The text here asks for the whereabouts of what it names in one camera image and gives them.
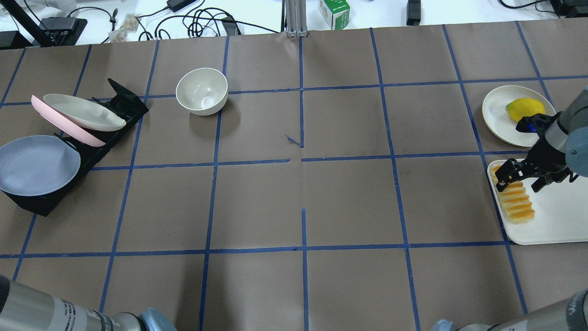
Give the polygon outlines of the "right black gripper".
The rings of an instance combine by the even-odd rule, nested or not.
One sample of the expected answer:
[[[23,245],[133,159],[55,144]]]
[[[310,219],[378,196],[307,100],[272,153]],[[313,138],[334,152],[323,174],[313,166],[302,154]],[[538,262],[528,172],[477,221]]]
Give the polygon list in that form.
[[[537,142],[529,149],[525,159],[506,159],[494,172],[497,183],[494,185],[498,192],[502,192],[515,182],[521,182],[530,177],[537,177],[531,185],[533,192],[538,193],[542,188],[554,182],[562,182],[569,177],[569,182],[575,181],[579,174],[567,166],[565,153],[555,147],[556,143],[548,142],[548,129],[559,129],[557,120],[561,113],[553,116],[535,114],[525,116],[517,122],[516,130],[523,133],[536,133]]]

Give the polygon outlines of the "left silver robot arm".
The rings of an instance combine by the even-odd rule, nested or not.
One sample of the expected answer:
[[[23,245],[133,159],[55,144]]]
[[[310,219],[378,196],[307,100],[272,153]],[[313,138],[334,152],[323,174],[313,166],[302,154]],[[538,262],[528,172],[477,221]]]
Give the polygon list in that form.
[[[2,331],[175,331],[160,311],[105,315],[0,277]]]

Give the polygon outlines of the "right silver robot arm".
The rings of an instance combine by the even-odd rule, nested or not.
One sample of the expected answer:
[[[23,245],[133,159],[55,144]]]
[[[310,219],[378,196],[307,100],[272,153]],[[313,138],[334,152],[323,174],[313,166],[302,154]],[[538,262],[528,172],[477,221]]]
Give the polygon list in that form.
[[[553,116],[536,114],[522,117],[516,129],[535,132],[538,141],[523,160],[507,159],[499,168],[488,167],[488,178],[494,180],[493,193],[500,199],[501,215],[508,220],[522,220],[529,213],[515,209],[508,194],[515,185],[534,178],[533,198],[542,188],[565,180],[574,182],[587,176],[587,91],[565,109]],[[587,329],[587,291],[579,291],[521,318],[497,325],[470,324],[463,331],[585,331]]]

